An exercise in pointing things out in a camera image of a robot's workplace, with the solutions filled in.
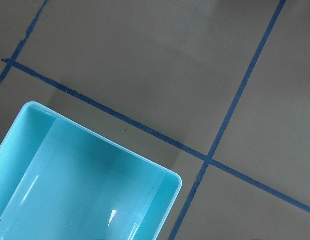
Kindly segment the brown paper table cover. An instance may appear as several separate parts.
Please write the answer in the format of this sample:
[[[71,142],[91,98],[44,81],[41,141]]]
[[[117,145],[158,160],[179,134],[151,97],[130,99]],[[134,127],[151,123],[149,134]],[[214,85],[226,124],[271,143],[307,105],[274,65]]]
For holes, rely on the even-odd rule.
[[[310,240],[310,0],[0,0],[30,101],[181,176],[161,240]]]

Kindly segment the teal plastic bin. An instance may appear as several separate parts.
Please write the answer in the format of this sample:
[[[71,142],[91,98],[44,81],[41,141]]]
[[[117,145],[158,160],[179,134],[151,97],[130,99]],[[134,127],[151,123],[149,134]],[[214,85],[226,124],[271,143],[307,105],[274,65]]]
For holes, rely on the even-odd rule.
[[[181,177],[37,103],[0,145],[0,240],[155,240]]]

